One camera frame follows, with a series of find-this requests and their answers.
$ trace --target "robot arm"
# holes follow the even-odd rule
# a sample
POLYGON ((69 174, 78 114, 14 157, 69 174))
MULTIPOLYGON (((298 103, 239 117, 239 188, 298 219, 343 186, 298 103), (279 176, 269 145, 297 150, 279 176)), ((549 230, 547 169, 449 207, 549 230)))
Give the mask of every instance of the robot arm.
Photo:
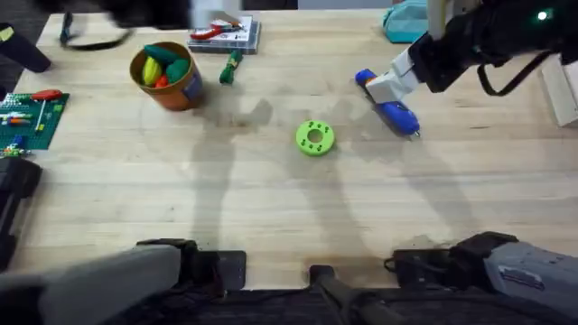
POLYGON ((392 61, 391 70, 365 83, 378 104, 401 101, 420 83, 443 92, 472 65, 484 90, 505 96, 549 55, 563 64, 578 60, 573 0, 428 0, 429 31, 392 61), (541 51, 502 91, 484 66, 500 67, 520 54, 541 51))
MULTIPOLYGON (((480 5, 480 0, 428 0, 428 33, 434 41, 442 39, 445 25, 454 13, 467 13, 480 5)), ((413 70, 414 62, 409 49, 399 54, 391 62, 391 70, 366 83, 365 87, 376 103, 401 101, 422 82, 413 70)))

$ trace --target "blue object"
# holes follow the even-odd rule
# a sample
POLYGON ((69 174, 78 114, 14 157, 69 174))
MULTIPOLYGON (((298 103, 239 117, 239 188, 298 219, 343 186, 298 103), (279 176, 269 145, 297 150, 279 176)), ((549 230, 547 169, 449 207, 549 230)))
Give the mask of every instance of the blue object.
POLYGON ((16 148, 22 149, 24 147, 24 137, 21 135, 15 135, 12 143, 16 144, 16 148))
MULTIPOLYGON (((355 75, 355 82, 365 88, 366 83, 375 78, 376 74, 369 69, 362 70, 355 75)), ((385 115, 387 119, 397 128, 397 130, 405 135, 419 134, 419 122, 414 112, 409 110, 404 103, 400 101, 376 103, 376 108, 379 113, 385 115)))
POLYGON ((426 0, 405 0, 387 9, 383 30, 392 43, 412 43, 427 32, 426 0))

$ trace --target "white box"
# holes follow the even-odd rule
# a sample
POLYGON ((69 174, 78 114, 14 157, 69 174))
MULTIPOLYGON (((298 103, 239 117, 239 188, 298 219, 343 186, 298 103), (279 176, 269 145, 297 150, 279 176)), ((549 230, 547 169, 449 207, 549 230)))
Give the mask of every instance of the white box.
POLYGON ((549 58, 540 77, 559 126, 578 126, 578 62, 563 66, 560 56, 549 58))

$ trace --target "green gear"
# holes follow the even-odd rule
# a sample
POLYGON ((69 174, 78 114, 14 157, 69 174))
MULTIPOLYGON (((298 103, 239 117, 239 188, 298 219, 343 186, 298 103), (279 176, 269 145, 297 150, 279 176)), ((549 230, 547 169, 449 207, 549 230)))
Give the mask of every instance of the green gear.
POLYGON ((335 142, 333 129, 323 121, 311 120, 303 122, 295 134, 295 141, 301 151, 310 156, 326 154, 335 142), (321 139, 317 142, 310 140, 312 133, 316 133, 321 139))

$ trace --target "red component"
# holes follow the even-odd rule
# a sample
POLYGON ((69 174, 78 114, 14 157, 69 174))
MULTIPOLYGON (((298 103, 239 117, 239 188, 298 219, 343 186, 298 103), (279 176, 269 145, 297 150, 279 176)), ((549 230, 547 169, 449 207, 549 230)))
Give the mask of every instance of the red component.
POLYGON ((32 96, 30 96, 33 100, 53 100, 56 98, 60 98, 62 96, 62 92, 58 89, 47 89, 43 91, 39 91, 32 96))
POLYGON ((166 75, 162 75, 156 81, 156 83, 154 83, 155 88, 162 88, 162 87, 167 87, 167 86, 169 86, 169 79, 166 77, 166 75))
POLYGON ((210 28, 212 28, 212 30, 210 32, 206 32, 203 34, 191 34, 191 38, 193 40, 197 40, 197 41, 204 41, 204 40, 208 40, 211 37, 223 34, 223 33, 230 33, 230 32, 234 32, 234 31, 238 31, 239 29, 241 29, 241 26, 239 26, 238 23, 234 22, 234 23, 230 23, 231 27, 223 27, 221 25, 217 25, 212 23, 210 25, 210 28))

